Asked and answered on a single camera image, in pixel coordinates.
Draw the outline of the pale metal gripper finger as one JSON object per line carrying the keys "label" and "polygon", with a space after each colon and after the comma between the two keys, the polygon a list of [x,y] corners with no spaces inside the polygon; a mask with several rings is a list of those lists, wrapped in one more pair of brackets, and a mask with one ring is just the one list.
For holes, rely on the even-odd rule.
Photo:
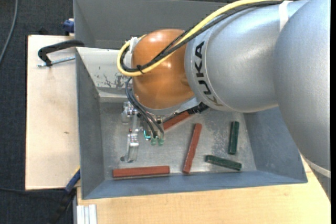
{"label": "pale metal gripper finger", "polygon": [[125,161],[131,163],[137,160],[139,149],[139,139],[137,134],[128,134],[127,152],[125,154]]}
{"label": "pale metal gripper finger", "polygon": [[122,112],[121,112],[121,122],[123,124],[127,124],[131,121],[132,118],[137,113],[137,109],[134,107],[134,105],[130,102],[124,102],[123,107],[122,107]]}

